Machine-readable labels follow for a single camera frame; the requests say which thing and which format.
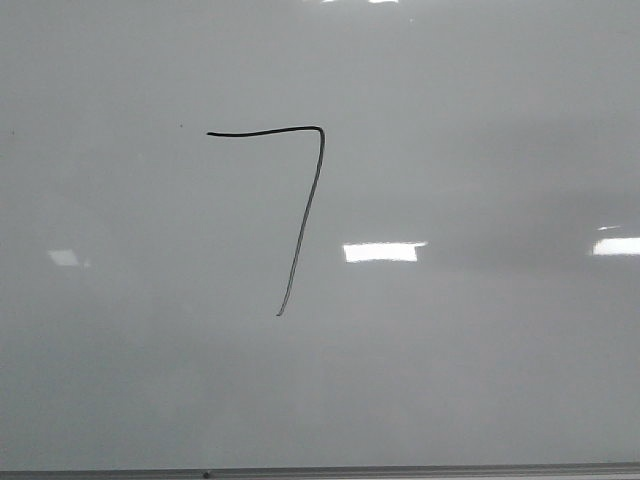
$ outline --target white surface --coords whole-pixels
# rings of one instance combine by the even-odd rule
[[[0,44],[0,469],[637,460],[640,259],[591,253],[640,237],[640,2],[5,0]],[[205,132],[308,124],[276,318],[317,135]]]

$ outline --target whiteboard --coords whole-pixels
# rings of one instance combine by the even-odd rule
[[[0,469],[638,458],[640,3],[5,0],[0,44]],[[276,317],[318,132],[206,133],[304,125]]]

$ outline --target black marker line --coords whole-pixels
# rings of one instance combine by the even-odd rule
[[[316,187],[318,186],[318,179],[320,178],[320,170],[322,169],[322,157],[324,156],[324,130],[321,127],[313,125],[305,127],[287,127],[287,128],[275,128],[273,130],[261,130],[258,132],[248,133],[220,133],[220,132],[207,132],[207,135],[214,137],[231,137],[231,138],[243,138],[243,137],[258,137],[260,135],[271,135],[274,133],[285,132],[297,132],[300,130],[314,130],[320,134],[320,154],[318,155],[318,164],[316,166],[316,174],[313,177],[313,184],[311,185],[311,191],[309,192],[309,198],[307,200],[307,206],[304,209],[304,215],[302,216],[302,224],[300,225],[300,232],[298,233],[298,242],[296,243],[296,251],[293,255],[293,262],[291,263],[291,270],[289,271],[289,281],[287,282],[287,290],[284,294],[284,300],[282,300],[282,306],[276,316],[281,317],[284,313],[284,309],[289,301],[291,295],[291,288],[293,286],[293,277],[296,274],[296,267],[298,266],[298,257],[300,256],[300,249],[302,248],[302,239],[304,237],[304,230],[307,226],[307,219],[309,218],[309,211],[311,210],[311,202],[313,202],[313,196],[316,193]]]

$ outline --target metal ledge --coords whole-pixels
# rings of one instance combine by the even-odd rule
[[[640,480],[640,463],[581,463],[559,465],[469,465],[434,467],[238,468],[181,470],[4,471],[2,480],[170,480],[170,479],[408,479],[519,478],[563,480]]]

